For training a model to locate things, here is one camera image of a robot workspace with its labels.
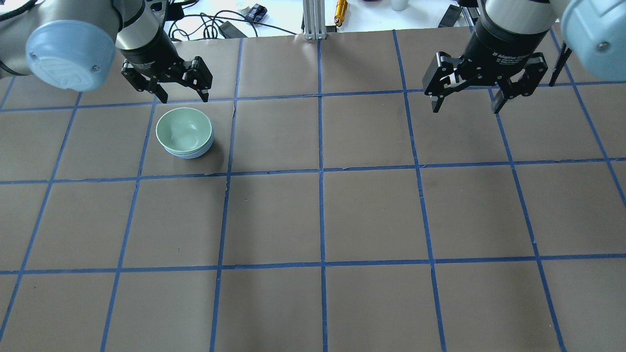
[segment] black cable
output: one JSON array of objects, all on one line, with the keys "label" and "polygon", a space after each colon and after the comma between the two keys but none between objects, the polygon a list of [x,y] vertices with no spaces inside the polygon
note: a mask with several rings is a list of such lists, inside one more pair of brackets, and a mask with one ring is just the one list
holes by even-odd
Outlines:
[{"label": "black cable", "polygon": [[11,19],[15,16],[19,16],[22,13],[25,13],[26,11],[32,9],[35,6],[35,3],[37,2],[37,0],[28,0],[28,2],[26,4],[23,4],[22,6],[18,7],[17,9],[13,10],[13,11],[9,11],[5,14],[0,15],[0,22],[2,21],[6,21],[7,19]]},{"label": "black cable", "polygon": [[[212,21],[219,21],[221,19],[225,19],[225,20],[229,20],[229,21],[238,21],[238,22],[246,22],[246,23],[250,23],[250,24],[258,24],[260,26],[265,26],[265,27],[270,27],[270,28],[274,28],[274,29],[278,29],[279,31],[283,31],[289,34],[293,34],[296,35],[296,33],[292,32],[292,31],[288,31],[284,28],[280,28],[277,26],[273,26],[271,24],[266,24],[266,23],[261,23],[261,22],[256,22],[256,21],[248,21],[246,19],[239,19],[239,18],[228,18],[228,17],[220,17],[220,16],[209,16],[205,13],[202,14],[187,14],[185,15],[183,18],[187,18],[187,17],[200,17],[202,19],[202,23],[196,30],[194,30],[193,32],[189,33],[189,35],[191,36],[193,33],[196,33],[198,30],[200,30],[200,28],[205,28],[203,31],[203,38],[202,39],[216,39],[217,38],[217,34],[215,33],[215,25],[213,24]],[[211,22],[212,26],[209,25],[207,23],[207,21],[205,21],[204,18],[208,18],[208,21]],[[176,22],[178,22],[179,20],[176,20],[172,23],[172,25],[170,26],[170,29],[168,30],[168,36],[173,39],[173,40],[179,40],[179,39],[175,39],[172,37],[172,29],[174,28],[174,25],[176,25]]]},{"label": "black cable", "polygon": [[221,10],[221,11],[217,11],[217,13],[213,16],[213,18],[218,18],[220,16],[220,13],[233,13],[233,14],[236,14],[236,15],[242,17],[246,22],[248,22],[252,26],[252,29],[254,29],[254,36],[256,36],[257,38],[259,37],[259,33],[257,32],[257,28],[254,26],[253,21],[248,21],[248,19],[244,15],[242,15],[242,14],[236,12],[236,11]]},{"label": "black cable", "polygon": [[176,32],[180,32],[180,34],[181,34],[183,37],[186,37],[186,38],[187,38],[187,40],[189,40],[189,36],[191,35],[191,34],[189,34],[189,33],[185,32],[184,30],[182,30],[182,29],[180,29],[180,28],[174,29],[174,31],[172,31],[172,35],[174,35]]},{"label": "black cable", "polygon": [[184,10],[184,9],[188,9],[188,8],[192,7],[193,5],[196,5],[198,2],[199,2],[199,0],[192,0],[192,1],[190,2],[190,5],[185,6],[185,7],[183,8],[183,10]]},{"label": "black cable", "polygon": [[176,0],[170,0],[170,5],[179,5],[179,6],[187,6],[188,8],[192,7],[193,5],[196,5],[198,3],[199,0],[185,0],[185,1],[180,1],[180,2],[176,2]]}]

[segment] table surface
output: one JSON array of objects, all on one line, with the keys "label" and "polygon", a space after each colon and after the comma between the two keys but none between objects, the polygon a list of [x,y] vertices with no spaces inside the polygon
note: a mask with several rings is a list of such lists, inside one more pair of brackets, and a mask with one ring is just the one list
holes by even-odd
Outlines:
[{"label": "table surface", "polygon": [[[208,103],[0,80],[0,352],[626,351],[626,84],[572,58],[434,114],[469,36],[176,43]],[[215,131],[194,160],[155,138],[181,106]]]}]

